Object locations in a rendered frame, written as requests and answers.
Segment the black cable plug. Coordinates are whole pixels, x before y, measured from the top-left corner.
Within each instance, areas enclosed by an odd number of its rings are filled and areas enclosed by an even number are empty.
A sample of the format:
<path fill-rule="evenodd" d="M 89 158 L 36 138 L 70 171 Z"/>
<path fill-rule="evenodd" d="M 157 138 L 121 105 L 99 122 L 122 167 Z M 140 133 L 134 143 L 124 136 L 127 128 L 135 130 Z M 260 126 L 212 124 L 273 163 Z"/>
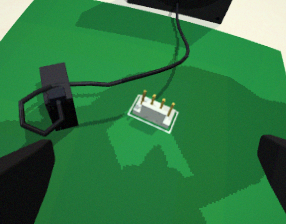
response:
<path fill-rule="evenodd" d="M 71 127 L 76 127 L 78 125 L 78 119 L 76 119 L 76 112 L 74 108 L 74 101 L 72 101 L 71 87 L 114 87 L 114 85 L 128 83 L 128 81 L 143 79 L 143 77 L 156 75 L 156 73 L 162 73 L 168 71 L 168 69 L 176 67 L 176 65 L 182 64 L 184 60 L 188 59 L 190 56 L 190 44 L 186 36 L 184 36 L 182 27 L 178 22 L 178 10 L 179 3 L 176 3 L 175 16 L 176 23 L 178 23 L 178 28 L 180 36 L 183 37 L 184 43 L 186 43 L 186 56 L 182 59 L 175 61 L 167 67 L 155 69 L 155 71 L 142 73 L 142 75 L 136 75 L 131 77 L 126 77 L 126 79 L 120 79 L 116 81 L 111 81 L 111 83 L 98 83 L 98 81 L 70 81 L 68 80 L 68 75 L 65 67 L 65 63 L 57 63 L 50 65 L 43 65 L 41 69 L 41 88 L 35 89 L 35 91 L 30 92 L 29 95 L 22 97 L 22 100 L 18 101 L 19 105 L 19 120 L 21 120 L 21 127 L 27 129 L 27 131 L 37 133 L 39 136 L 46 137 L 50 135 L 51 132 L 61 131 L 61 129 L 67 129 Z M 50 119 L 53 121 L 53 125 L 42 131 L 33 125 L 29 125 L 25 120 L 25 107 L 23 104 L 27 103 L 30 99 L 37 96 L 38 93 L 43 92 L 43 97 L 45 97 L 45 107 L 46 111 L 49 112 Z M 61 125 L 61 127 L 59 127 Z"/>

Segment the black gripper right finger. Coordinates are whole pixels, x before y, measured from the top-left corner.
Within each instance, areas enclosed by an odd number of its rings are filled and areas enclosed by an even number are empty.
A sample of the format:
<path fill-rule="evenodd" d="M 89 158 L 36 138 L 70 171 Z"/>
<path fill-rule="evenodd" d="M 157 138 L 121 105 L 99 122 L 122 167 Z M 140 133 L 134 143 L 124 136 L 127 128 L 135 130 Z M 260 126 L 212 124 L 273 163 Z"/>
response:
<path fill-rule="evenodd" d="M 286 140 L 272 135 L 261 136 L 257 157 L 286 214 Z"/>

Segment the green circuit board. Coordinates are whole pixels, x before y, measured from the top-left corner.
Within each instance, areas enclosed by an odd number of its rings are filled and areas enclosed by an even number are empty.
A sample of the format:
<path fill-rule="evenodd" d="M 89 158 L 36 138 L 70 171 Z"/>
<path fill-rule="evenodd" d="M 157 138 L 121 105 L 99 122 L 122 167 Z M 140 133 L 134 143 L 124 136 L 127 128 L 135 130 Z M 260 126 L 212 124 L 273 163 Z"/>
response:
<path fill-rule="evenodd" d="M 0 159 L 41 139 L 55 163 L 35 224 L 286 224 L 257 157 L 286 140 L 281 51 L 178 19 L 190 56 L 114 87 L 71 87 L 78 125 L 21 127 L 41 67 L 111 83 L 186 56 L 176 18 L 100 0 L 34 0 L 0 41 Z"/>

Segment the black cooling fan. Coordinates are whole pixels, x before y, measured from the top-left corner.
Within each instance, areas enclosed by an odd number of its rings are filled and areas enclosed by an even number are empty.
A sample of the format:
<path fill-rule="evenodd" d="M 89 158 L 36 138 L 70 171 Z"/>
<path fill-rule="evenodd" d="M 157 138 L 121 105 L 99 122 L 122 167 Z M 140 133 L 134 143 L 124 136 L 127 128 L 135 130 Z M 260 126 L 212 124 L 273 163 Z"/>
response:
<path fill-rule="evenodd" d="M 178 14 L 221 24 L 232 0 L 127 0 L 127 3 L 174 14 L 176 3 L 179 3 Z"/>

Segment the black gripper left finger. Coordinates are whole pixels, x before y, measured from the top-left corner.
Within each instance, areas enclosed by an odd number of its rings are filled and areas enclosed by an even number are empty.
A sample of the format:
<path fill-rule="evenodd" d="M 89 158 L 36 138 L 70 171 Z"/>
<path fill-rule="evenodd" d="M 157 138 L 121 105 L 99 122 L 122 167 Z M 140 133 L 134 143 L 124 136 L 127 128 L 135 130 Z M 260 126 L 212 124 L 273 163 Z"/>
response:
<path fill-rule="evenodd" d="M 35 224 L 55 163 L 53 141 L 41 139 L 0 159 L 0 224 Z"/>

